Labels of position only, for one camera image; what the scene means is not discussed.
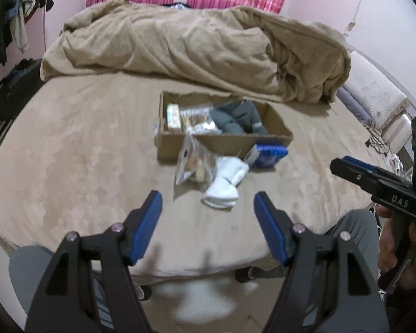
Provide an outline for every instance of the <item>white floral cushion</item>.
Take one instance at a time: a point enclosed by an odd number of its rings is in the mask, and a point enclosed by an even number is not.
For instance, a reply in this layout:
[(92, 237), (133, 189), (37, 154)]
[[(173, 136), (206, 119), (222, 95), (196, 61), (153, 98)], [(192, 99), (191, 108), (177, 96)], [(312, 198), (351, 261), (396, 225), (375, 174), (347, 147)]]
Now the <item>white floral cushion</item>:
[(344, 87), (373, 118), (371, 127), (380, 132), (402, 113), (410, 101), (376, 66), (356, 51)]

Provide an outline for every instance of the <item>clear plastic bag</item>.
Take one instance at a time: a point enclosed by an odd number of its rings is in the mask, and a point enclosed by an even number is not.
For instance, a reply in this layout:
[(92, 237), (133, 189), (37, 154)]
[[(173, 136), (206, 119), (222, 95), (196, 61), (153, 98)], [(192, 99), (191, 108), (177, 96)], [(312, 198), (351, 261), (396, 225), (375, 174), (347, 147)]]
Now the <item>clear plastic bag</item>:
[(177, 161), (176, 185), (189, 179), (205, 191), (214, 180), (216, 160), (217, 155), (187, 132)]
[(212, 104), (180, 108), (182, 127), (191, 134), (220, 133), (210, 116)]

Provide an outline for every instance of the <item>brown blanket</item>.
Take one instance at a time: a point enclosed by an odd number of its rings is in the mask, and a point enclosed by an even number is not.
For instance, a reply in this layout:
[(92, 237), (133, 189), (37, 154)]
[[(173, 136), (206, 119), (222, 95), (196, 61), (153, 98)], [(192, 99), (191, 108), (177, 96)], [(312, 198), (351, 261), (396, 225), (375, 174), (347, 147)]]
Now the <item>brown blanket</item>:
[(246, 6), (179, 10), (108, 0), (65, 23), (41, 76), (154, 72), (279, 102), (334, 101), (350, 69), (343, 43), (323, 24)]

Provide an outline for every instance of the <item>purple cushion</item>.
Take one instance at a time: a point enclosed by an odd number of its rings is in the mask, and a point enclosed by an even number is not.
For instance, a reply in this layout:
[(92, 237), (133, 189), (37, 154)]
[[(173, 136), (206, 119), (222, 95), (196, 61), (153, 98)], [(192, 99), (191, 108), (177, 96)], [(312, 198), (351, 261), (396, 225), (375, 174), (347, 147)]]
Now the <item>purple cushion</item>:
[(362, 124), (370, 125), (373, 118), (365, 111), (361, 104), (345, 88), (340, 87), (337, 91), (338, 98), (344, 103), (349, 111)]

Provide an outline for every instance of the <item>human hand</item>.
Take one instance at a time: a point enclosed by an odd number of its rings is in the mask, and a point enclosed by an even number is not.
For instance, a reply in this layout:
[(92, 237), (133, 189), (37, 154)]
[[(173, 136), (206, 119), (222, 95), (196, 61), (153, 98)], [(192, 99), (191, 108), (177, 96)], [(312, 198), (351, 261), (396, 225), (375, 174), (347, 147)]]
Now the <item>human hand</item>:
[[(397, 264), (397, 258), (393, 252), (395, 241), (392, 231), (391, 211), (381, 206), (377, 209), (377, 214), (380, 217), (387, 218), (384, 227), (382, 228), (382, 235), (379, 241), (379, 257), (377, 258), (377, 265), (382, 273), (388, 272)], [(409, 236), (411, 242), (416, 244), (416, 223), (412, 222), (409, 227)], [(399, 280), (399, 286), (403, 289), (411, 289), (416, 287), (416, 257), (413, 262), (404, 270)]]

